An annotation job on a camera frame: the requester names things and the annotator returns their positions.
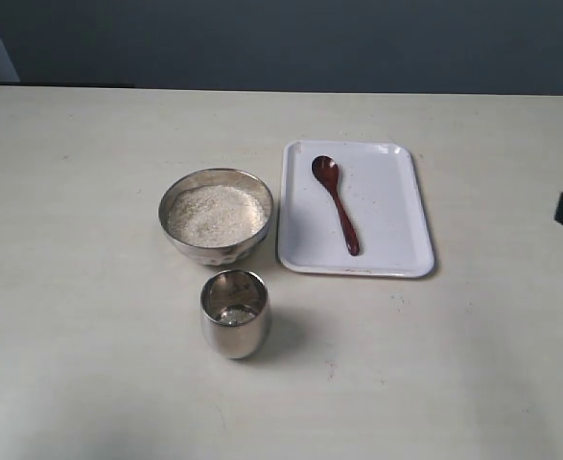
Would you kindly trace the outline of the dark brown wooden spoon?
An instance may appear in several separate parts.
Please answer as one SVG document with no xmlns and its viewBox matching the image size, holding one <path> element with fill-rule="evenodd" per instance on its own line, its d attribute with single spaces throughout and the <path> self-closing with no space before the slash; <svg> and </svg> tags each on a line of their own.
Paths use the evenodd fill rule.
<svg viewBox="0 0 563 460">
<path fill-rule="evenodd" d="M 340 168 L 329 156 L 317 156 L 312 162 L 312 174 L 331 196 L 340 219 L 348 253 L 357 257 L 361 252 L 360 242 L 351 218 L 348 216 L 339 194 Z"/>
</svg>

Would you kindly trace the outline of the steel cup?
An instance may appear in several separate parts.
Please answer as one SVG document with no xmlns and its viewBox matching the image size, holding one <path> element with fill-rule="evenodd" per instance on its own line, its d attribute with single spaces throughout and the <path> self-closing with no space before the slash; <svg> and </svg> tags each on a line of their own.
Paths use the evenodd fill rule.
<svg viewBox="0 0 563 460">
<path fill-rule="evenodd" d="M 200 293 L 200 324 L 208 345 L 223 357 L 256 353 L 269 336 L 270 296 L 253 272 L 225 270 L 211 277 Z"/>
</svg>

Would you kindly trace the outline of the steel bowl of rice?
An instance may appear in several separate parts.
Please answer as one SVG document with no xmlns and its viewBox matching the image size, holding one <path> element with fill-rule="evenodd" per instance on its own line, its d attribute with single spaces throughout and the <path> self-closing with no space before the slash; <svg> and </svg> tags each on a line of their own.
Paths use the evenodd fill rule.
<svg viewBox="0 0 563 460">
<path fill-rule="evenodd" d="M 197 247 L 175 239 L 168 228 L 168 216 L 177 197 L 203 186 L 230 186 L 255 197 L 265 210 L 268 220 L 251 238 L 227 247 Z M 163 195 L 158 206 L 158 220 L 169 240 L 179 252 L 201 265 L 230 265 L 254 251 L 269 233 L 273 215 L 273 195 L 268 185 L 257 176 L 236 169 L 211 168 L 191 172 L 175 182 Z"/>
</svg>

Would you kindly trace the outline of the white rice in bowl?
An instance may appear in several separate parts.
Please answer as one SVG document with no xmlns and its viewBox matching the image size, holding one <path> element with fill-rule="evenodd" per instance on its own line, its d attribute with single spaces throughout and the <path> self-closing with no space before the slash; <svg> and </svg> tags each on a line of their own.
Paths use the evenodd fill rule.
<svg viewBox="0 0 563 460">
<path fill-rule="evenodd" d="M 203 186 L 181 193 L 168 216 L 171 235 L 186 244 L 227 247 L 256 235 L 268 220 L 260 202 L 230 186 Z"/>
</svg>

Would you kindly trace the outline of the white rectangular tray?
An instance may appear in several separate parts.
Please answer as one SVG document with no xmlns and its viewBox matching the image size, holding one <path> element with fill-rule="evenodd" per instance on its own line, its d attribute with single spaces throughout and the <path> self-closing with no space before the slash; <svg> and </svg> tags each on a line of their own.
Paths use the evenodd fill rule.
<svg viewBox="0 0 563 460">
<path fill-rule="evenodd" d="M 312 173 L 326 155 L 361 252 L 349 254 L 329 193 Z M 300 273 L 421 278 L 435 257 L 410 152 L 393 143 L 300 140 L 283 155 L 277 256 Z"/>
</svg>

